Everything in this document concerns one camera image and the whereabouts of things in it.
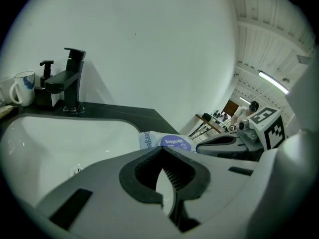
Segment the black countertop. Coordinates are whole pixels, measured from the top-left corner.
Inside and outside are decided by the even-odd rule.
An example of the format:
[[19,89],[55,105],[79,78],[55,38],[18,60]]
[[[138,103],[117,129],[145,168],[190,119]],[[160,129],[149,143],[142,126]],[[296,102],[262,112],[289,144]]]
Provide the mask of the black countertop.
[[36,116],[51,118],[74,118],[74,119],[102,119],[102,120],[123,120],[134,125],[140,132],[157,131],[161,133],[179,134],[161,115],[154,109],[135,108],[127,106],[104,105],[81,102],[81,111],[77,114],[63,111],[64,102],[59,100],[54,110],[46,111],[39,109],[33,103],[30,106],[18,106],[10,114],[0,121],[2,132],[7,126],[18,117]]

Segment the sink basin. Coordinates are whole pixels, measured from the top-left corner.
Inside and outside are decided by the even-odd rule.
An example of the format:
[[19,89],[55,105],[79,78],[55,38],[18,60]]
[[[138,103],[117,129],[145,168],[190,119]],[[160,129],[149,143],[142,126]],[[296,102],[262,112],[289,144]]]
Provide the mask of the sink basin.
[[21,117],[0,141],[1,168],[13,193],[36,206],[85,167],[139,150],[138,134],[118,120]]

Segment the soap dispenser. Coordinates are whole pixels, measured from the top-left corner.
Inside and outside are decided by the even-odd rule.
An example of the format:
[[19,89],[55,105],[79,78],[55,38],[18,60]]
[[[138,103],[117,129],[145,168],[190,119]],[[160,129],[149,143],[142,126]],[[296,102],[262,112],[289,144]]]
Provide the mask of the soap dispenser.
[[60,99],[60,94],[52,94],[45,90],[44,82],[52,77],[51,75],[51,64],[53,64],[53,60],[43,60],[40,63],[40,66],[44,65],[43,75],[40,78],[40,87],[34,88],[35,93],[35,102],[41,109],[50,110]]
[[54,64],[53,60],[43,60],[40,63],[40,66],[44,65],[43,75],[41,76],[41,79],[40,79],[40,86],[42,88],[44,88],[44,81],[46,81],[47,79],[52,77],[52,75],[51,75],[51,64]]

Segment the white mug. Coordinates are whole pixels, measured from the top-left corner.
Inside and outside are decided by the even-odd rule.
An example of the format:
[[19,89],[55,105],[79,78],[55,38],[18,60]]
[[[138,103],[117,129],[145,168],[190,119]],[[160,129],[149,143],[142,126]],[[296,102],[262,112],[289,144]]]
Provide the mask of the white mug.
[[[34,72],[22,72],[14,77],[14,84],[11,86],[9,95],[15,104],[22,106],[29,106],[34,101]],[[15,88],[16,95],[19,101],[13,97],[13,90]]]
[[13,83],[13,76],[6,76],[0,79],[0,99],[3,99],[6,104],[10,104],[12,102],[9,95],[9,90]]

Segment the ceiling light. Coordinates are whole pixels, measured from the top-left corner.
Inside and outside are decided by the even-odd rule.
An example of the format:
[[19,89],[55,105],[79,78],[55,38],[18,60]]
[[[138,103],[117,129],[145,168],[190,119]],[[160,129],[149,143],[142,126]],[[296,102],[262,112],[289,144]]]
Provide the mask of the ceiling light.
[[268,74],[264,73],[263,71],[259,72],[259,76],[263,77],[265,80],[269,81],[270,83],[274,84],[278,89],[280,89],[285,94],[289,93],[289,90],[286,89],[283,85],[281,85],[278,81],[276,81],[274,78],[269,76]]
[[250,102],[248,102],[246,99],[243,99],[242,97],[240,97],[240,99],[241,99],[242,101],[245,101],[246,103],[250,104]]

